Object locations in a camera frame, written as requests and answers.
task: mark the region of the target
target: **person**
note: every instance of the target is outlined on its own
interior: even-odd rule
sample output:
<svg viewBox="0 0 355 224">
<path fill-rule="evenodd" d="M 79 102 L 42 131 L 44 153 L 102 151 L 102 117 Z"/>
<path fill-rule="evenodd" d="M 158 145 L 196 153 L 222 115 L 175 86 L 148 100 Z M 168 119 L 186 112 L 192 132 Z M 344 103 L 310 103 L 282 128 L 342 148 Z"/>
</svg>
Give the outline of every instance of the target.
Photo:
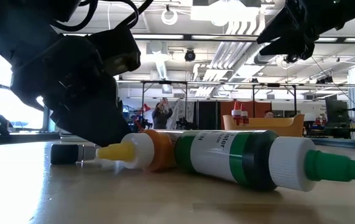
<svg viewBox="0 0 355 224">
<path fill-rule="evenodd" d="M 265 111 L 264 118 L 274 118 L 274 113 L 272 110 Z"/>
<path fill-rule="evenodd" d="M 173 115 L 172 109 L 168 106 L 168 101 L 164 98 L 157 103 L 155 110 L 152 112 L 152 120 L 154 129 L 166 129 L 167 120 Z"/>
</svg>

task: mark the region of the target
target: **red bottle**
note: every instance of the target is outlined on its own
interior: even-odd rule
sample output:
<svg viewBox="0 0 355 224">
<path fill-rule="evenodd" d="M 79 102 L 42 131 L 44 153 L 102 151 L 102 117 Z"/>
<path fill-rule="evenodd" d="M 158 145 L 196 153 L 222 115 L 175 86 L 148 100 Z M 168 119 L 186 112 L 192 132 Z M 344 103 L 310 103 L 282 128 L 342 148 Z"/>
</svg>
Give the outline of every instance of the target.
<svg viewBox="0 0 355 224">
<path fill-rule="evenodd" d="M 241 104 L 241 117 L 243 125 L 249 125 L 249 118 L 247 117 L 247 111 L 244 104 Z"/>
<path fill-rule="evenodd" d="M 235 101 L 234 109 L 231 111 L 231 115 L 233 116 L 235 123 L 239 125 L 242 119 L 242 111 L 239 109 L 237 101 Z"/>
</svg>

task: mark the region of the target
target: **yellow nozzle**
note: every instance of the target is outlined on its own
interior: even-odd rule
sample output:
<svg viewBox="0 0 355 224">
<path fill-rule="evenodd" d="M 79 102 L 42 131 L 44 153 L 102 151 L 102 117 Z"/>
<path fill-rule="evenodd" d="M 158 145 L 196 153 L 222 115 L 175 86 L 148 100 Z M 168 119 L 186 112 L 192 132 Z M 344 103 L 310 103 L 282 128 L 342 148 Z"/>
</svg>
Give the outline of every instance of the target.
<svg viewBox="0 0 355 224">
<path fill-rule="evenodd" d="M 119 144 L 110 144 L 96 151 L 97 158 L 109 159 L 112 161 L 133 161 L 134 144 L 132 142 L 122 142 Z"/>
</svg>

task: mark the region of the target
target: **green nozzle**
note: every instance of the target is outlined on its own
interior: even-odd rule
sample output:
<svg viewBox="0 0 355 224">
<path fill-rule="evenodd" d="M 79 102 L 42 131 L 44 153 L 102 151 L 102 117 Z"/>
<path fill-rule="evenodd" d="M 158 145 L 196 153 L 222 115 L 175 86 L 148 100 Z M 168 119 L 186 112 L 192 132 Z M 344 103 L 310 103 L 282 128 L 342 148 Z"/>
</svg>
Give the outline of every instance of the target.
<svg viewBox="0 0 355 224">
<path fill-rule="evenodd" d="M 349 182 L 355 180 L 355 161 L 347 156 L 309 150 L 305 159 L 305 173 L 307 178 L 314 181 Z"/>
</svg>

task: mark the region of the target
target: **desk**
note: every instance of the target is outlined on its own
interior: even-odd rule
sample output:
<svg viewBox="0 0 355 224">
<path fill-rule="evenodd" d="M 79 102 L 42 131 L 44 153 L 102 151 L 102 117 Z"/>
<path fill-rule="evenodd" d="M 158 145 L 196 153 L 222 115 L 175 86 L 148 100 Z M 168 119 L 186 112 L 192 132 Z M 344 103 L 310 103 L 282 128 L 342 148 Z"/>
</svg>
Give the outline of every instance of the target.
<svg viewBox="0 0 355 224">
<path fill-rule="evenodd" d="M 259 193 L 177 170 L 50 166 L 50 145 L 0 146 L 0 223 L 355 223 L 355 181 Z M 319 149 L 355 159 L 355 150 Z"/>
</svg>

